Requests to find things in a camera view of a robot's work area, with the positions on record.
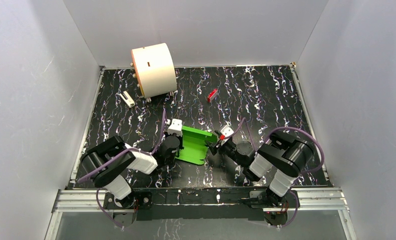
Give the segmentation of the green paper box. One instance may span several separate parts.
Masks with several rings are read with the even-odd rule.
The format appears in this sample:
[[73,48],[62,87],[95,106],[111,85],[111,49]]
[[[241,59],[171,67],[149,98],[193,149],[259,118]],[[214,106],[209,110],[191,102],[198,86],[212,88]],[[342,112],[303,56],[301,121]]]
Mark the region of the green paper box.
[[183,149],[177,160],[201,166],[205,163],[208,148],[205,146],[205,139],[211,132],[183,126],[182,127]]

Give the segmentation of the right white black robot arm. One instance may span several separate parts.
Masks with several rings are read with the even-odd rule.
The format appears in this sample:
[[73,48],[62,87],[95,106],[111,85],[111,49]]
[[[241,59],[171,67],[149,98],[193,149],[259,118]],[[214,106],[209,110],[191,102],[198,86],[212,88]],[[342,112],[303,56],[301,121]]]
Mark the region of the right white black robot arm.
[[279,131],[270,134],[268,142],[258,149],[249,141],[234,143],[219,131],[216,141],[206,140],[205,146],[211,154],[227,156],[240,165],[245,177],[253,182],[275,167],[277,171],[266,190],[268,203],[274,207],[286,202],[288,191],[317,153],[309,141]]

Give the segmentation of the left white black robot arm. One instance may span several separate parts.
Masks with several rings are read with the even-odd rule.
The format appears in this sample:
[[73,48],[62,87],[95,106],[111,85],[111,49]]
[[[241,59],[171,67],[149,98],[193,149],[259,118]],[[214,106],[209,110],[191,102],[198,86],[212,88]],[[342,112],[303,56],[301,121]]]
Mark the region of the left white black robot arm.
[[99,189],[110,192],[123,208],[133,206],[135,194],[121,175],[126,169],[150,175],[158,167],[168,165],[180,155],[183,137],[177,133],[163,133],[161,142],[151,152],[142,151],[125,143],[116,135],[87,150],[80,158],[86,175],[77,180],[83,183],[91,180]]

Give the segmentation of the small red block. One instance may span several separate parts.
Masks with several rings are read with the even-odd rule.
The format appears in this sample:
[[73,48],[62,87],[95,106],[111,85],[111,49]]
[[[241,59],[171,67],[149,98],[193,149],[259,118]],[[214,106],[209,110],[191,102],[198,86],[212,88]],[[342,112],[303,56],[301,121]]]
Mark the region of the small red block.
[[218,94],[218,89],[213,89],[207,96],[207,102],[211,103]]

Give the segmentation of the small white black block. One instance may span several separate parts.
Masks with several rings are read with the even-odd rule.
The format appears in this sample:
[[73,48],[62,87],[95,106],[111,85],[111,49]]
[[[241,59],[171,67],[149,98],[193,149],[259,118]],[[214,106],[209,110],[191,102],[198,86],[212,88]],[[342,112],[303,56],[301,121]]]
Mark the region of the small white black block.
[[120,98],[127,104],[128,107],[132,108],[134,107],[135,101],[133,100],[133,98],[129,95],[129,93],[127,91],[123,91],[120,94]]

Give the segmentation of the white cylindrical drum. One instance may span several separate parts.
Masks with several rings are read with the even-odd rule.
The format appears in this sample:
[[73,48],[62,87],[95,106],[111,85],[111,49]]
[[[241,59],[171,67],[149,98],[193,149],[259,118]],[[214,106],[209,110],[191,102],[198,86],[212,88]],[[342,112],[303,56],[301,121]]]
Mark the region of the white cylindrical drum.
[[159,95],[174,94],[177,78],[166,43],[132,49],[131,56],[135,77],[147,102]]

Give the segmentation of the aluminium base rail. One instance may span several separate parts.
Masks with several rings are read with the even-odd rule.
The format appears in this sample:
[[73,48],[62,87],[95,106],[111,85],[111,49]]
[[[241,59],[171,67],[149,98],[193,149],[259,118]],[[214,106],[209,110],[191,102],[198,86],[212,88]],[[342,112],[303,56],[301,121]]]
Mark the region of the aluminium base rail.
[[357,237],[344,193],[338,187],[297,187],[278,206],[268,203],[263,187],[138,188],[133,200],[122,207],[104,190],[60,190],[45,238],[56,239],[63,214],[73,212],[109,214],[111,220],[130,213],[138,221],[249,218],[280,228],[298,211],[337,211],[346,238]]

